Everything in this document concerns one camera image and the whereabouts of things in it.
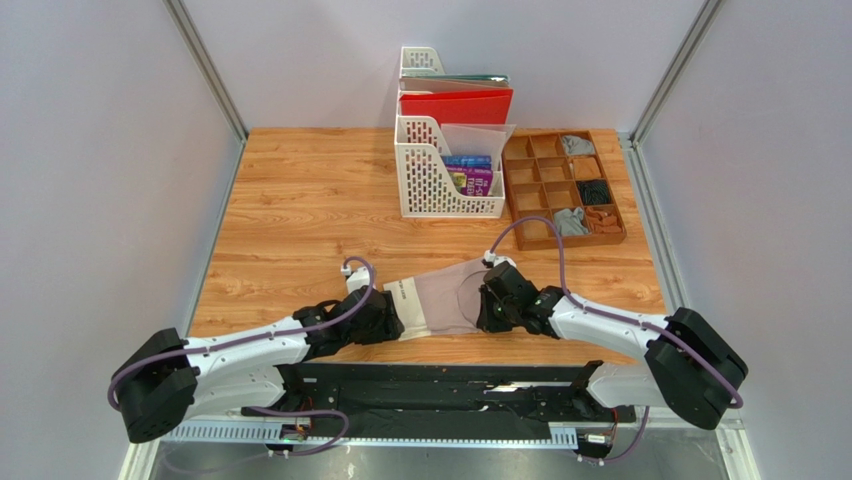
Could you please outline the pink underwear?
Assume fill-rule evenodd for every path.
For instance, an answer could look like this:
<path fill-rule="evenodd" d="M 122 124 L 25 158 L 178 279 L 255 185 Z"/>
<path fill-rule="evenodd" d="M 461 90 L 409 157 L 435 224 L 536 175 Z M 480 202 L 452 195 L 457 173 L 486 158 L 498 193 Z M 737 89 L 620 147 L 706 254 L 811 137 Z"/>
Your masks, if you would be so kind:
<path fill-rule="evenodd" d="M 471 260 L 384 284 L 403 326 L 400 339 L 477 333 L 486 272 Z"/>

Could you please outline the grey underwear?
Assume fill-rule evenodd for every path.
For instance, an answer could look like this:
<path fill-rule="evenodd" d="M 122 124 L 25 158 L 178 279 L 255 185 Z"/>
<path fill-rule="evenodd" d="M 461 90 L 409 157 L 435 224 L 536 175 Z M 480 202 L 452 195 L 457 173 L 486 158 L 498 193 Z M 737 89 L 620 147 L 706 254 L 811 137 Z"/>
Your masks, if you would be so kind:
<path fill-rule="evenodd" d="M 553 214 L 554 224 L 562 237 L 582 236 L 590 233 L 584 224 L 585 212 L 582 207 L 565 208 Z"/>

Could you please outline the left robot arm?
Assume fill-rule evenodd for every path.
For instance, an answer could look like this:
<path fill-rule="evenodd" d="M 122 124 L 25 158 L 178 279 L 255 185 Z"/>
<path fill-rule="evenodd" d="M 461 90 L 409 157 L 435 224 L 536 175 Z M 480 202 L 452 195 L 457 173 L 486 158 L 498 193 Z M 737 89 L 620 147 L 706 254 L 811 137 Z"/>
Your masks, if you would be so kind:
<path fill-rule="evenodd" d="M 183 421 L 226 411 L 249 416 L 314 406 L 296 367 L 350 344 L 399 339 L 397 294 L 378 290 L 374 269 L 343 265 L 348 294 L 302 307 L 269 325 L 218 337 L 153 334 L 111 377 L 110 406 L 128 438 L 144 443 Z"/>

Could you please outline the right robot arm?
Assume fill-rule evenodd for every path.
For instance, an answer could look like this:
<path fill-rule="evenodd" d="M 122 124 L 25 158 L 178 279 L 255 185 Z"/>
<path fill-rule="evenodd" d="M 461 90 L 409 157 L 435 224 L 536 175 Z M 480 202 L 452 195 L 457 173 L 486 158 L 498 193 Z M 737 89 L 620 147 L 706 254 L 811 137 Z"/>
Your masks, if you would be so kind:
<path fill-rule="evenodd" d="M 522 328 L 531 335 L 594 344 L 633 359 L 603 362 L 579 381 L 597 404 L 666 407 L 683 421 L 713 430 L 730 409 L 743 407 L 745 361 L 698 312 L 640 314 L 590 301 L 560 286 L 536 288 L 514 262 L 486 254 L 479 289 L 479 329 Z"/>

